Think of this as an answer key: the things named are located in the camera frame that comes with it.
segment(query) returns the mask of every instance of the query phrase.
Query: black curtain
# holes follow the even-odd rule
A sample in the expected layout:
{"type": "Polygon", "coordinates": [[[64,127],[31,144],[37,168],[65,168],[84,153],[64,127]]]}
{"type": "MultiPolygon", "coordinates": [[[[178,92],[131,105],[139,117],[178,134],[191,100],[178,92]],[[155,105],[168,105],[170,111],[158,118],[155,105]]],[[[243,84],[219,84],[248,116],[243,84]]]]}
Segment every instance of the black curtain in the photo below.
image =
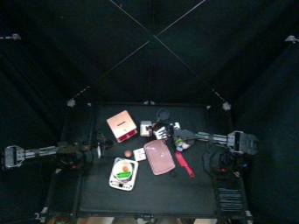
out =
{"type": "Polygon", "coordinates": [[[234,102],[284,50],[298,1],[3,1],[65,100],[234,102]]]}
{"type": "Polygon", "coordinates": [[[298,71],[299,45],[290,43],[234,107],[238,130],[260,141],[246,178],[250,208],[280,223],[299,220],[298,71]]]}
{"type": "MultiPolygon", "coordinates": [[[[0,42],[0,152],[9,145],[28,149],[60,141],[65,101],[23,47],[0,42]]],[[[51,181],[51,165],[32,163],[0,171],[0,222],[40,212],[51,181]]]]}

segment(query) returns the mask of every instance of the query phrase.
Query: small box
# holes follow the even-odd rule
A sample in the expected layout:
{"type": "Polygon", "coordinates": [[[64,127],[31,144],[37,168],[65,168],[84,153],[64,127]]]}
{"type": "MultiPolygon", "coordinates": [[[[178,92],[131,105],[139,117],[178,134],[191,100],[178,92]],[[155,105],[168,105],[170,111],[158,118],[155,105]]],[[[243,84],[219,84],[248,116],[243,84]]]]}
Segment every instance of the small box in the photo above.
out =
{"type": "Polygon", "coordinates": [[[126,110],[118,115],[110,117],[107,119],[107,124],[119,143],[126,141],[132,135],[138,133],[136,124],[126,110]]]}
{"type": "Polygon", "coordinates": [[[150,137],[152,135],[152,122],[142,121],[140,123],[140,136],[150,137]]]}
{"type": "Polygon", "coordinates": [[[146,154],[146,150],[144,150],[144,148],[140,148],[140,149],[138,149],[138,150],[134,150],[134,153],[135,153],[135,155],[138,156],[138,155],[140,155],[140,154],[146,154]]]}
{"type": "Polygon", "coordinates": [[[143,160],[146,160],[146,154],[135,155],[136,162],[143,161],[143,160]]]}

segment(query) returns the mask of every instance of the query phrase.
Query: red object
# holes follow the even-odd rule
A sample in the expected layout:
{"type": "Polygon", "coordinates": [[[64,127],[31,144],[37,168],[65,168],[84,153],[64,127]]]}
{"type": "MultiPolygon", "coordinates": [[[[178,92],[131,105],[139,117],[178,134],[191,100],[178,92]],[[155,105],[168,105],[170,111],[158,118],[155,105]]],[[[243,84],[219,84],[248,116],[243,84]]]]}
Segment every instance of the red object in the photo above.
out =
{"type": "Polygon", "coordinates": [[[187,162],[186,162],[186,160],[184,160],[184,158],[183,158],[183,154],[182,154],[179,151],[176,151],[176,152],[175,152],[175,156],[176,156],[176,159],[178,159],[178,161],[179,161],[180,166],[184,167],[184,169],[186,169],[187,172],[190,173],[190,176],[194,178],[192,168],[191,168],[190,165],[187,164],[187,162]]]}

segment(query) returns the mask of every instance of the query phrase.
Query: black fabric backdrop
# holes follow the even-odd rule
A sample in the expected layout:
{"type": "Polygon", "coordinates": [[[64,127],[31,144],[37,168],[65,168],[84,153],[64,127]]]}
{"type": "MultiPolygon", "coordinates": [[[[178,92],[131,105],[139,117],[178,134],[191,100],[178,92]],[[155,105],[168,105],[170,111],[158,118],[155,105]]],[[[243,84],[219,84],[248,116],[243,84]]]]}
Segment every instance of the black fabric backdrop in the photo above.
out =
{"type": "MultiPolygon", "coordinates": [[[[74,96],[210,105],[224,99],[236,127],[260,138],[251,209],[296,221],[298,45],[284,39],[298,33],[298,11],[298,1],[1,1],[0,37],[23,38],[0,39],[1,149],[56,144],[74,96]]],[[[39,191],[28,176],[40,176],[35,165],[1,174],[0,217],[40,211],[48,176],[31,181],[39,191]]]]}

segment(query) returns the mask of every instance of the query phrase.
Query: white plate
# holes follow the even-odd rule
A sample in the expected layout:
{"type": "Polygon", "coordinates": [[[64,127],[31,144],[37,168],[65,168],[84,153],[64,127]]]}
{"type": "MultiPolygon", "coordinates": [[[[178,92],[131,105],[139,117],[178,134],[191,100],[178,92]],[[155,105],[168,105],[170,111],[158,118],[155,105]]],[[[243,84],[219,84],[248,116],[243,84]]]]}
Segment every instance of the white plate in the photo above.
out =
{"type": "Polygon", "coordinates": [[[131,178],[132,171],[134,171],[134,167],[126,159],[115,163],[112,172],[116,179],[126,181],[127,179],[131,178]]]}

